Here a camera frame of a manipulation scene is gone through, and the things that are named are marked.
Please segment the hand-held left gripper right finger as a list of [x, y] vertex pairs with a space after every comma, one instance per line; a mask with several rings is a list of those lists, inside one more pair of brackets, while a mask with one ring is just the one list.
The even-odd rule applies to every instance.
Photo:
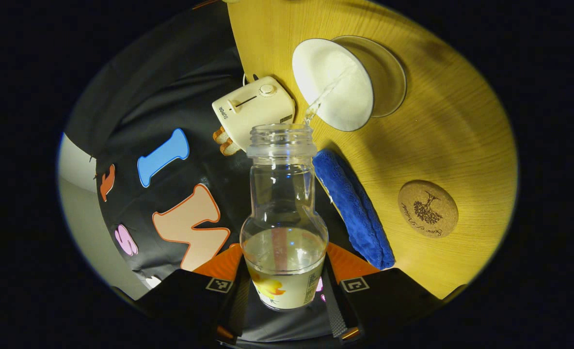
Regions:
[[380, 340], [443, 303], [400, 269], [380, 271], [334, 243], [325, 254], [324, 297], [339, 342]]

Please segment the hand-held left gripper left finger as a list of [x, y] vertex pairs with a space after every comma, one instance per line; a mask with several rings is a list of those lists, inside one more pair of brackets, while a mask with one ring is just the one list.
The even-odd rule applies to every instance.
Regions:
[[204, 344], [235, 345], [243, 334], [249, 272], [235, 244], [194, 271], [176, 270], [137, 300], [146, 315], [181, 325]]

